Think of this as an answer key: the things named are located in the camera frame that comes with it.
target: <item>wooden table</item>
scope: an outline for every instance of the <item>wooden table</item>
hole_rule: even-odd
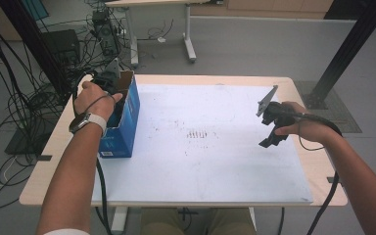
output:
[[[272,86],[279,85],[277,97],[279,101],[297,101],[302,104],[302,100],[292,81],[287,77],[261,77],[261,76],[206,76],[206,75],[135,75],[138,84],[180,84],[180,85],[241,85],[241,86]],[[26,183],[20,196],[20,202],[23,205],[42,205],[46,191],[51,178],[60,161],[63,151],[70,141],[71,134],[68,132],[68,126],[72,120],[72,105],[69,100],[66,109],[60,117],[57,126],[51,135],[47,146],[42,155],[52,156],[50,161],[39,161]],[[331,184],[327,177],[334,175],[334,169],[331,166],[329,158],[324,150],[309,152],[301,147],[297,136],[290,136],[296,145],[298,156],[303,166],[307,178],[309,189],[312,194],[313,203],[311,206],[320,206],[324,202]],[[309,148],[316,148],[318,144],[305,142]],[[343,206],[348,202],[346,194],[341,186],[338,187],[331,206]],[[100,203],[93,203],[93,206],[99,206]],[[147,204],[136,205],[123,202],[110,203],[111,206],[141,207],[149,206]],[[250,207],[259,206],[259,203],[253,203]]]
[[[197,56],[195,55],[194,47],[192,46],[191,42],[191,24],[190,24],[190,16],[191,16],[191,7],[190,4],[193,3],[205,3],[209,0],[120,0],[120,1],[113,1],[107,2],[106,6],[109,8],[122,8],[124,10],[126,20],[127,20],[127,30],[129,32],[130,37],[130,62],[134,68],[139,65],[138,59],[138,50],[137,50],[137,38],[134,35],[133,31],[133,24],[132,24],[132,16],[131,16],[131,7],[135,6],[152,6],[152,5],[172,5],[172,4],[184,4],[185,7],[185,32],[183,33],[183,38],[185,42],[185,47],[188,52],[188,57],[191,62],[195,62],[197,60]]]

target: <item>blue box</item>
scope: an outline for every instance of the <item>blue box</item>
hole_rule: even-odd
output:
[[[101,158],[130,158],[133,151],[140,101],[132,70],[120,72],[117,90],[123,98],[108,121],[106,134],[100,140]]]

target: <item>wristwatch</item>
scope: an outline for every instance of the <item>wristwatch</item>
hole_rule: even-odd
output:
[[[106,132],[106,121],[97,115],[91,113],[82,113],[78,115],[71,123],[69,130],[71,133],[75,134],[79,129],[81,129],[84,125],[88,124],[89,122],[96,123],[102,127],[103,133],[102,136],[105,135]]]

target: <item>person's right arm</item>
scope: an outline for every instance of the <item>person's right arm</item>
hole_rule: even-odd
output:
[[[296,112],[307,113],[297,103],[285,102]],[[340,175],[352,208],[365,234],[376,234],[376,174],[342,136],[331,128],[311,120],[301,120],[278,128],[276,135],[298,134],[308,141],[321,143]]]

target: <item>white paper surface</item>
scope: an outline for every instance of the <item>white paper surface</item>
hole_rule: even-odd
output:
[[[108,201],[309,204],[291,138],[265,149],[257,117],[272,87],[138,85],[133,156],[100,159]],[[99,177],[93,201],[101,201]]]

